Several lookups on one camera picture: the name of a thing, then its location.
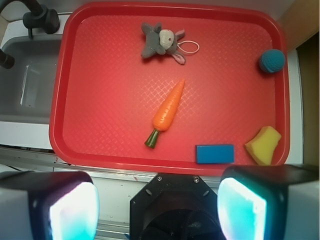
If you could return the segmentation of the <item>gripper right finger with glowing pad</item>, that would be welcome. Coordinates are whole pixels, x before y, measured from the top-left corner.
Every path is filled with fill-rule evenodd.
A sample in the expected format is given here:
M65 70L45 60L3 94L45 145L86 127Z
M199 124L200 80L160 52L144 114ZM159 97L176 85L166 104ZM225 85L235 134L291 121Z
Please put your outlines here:
M218 187L217 212L227 240L318 240L319 168L229 166Z

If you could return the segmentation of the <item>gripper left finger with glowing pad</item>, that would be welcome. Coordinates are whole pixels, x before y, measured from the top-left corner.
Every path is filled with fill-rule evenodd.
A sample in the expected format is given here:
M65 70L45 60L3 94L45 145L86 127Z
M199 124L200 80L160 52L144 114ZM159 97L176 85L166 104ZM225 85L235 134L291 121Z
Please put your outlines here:
M93 240L99 194L83 171L0 174L2 240Z

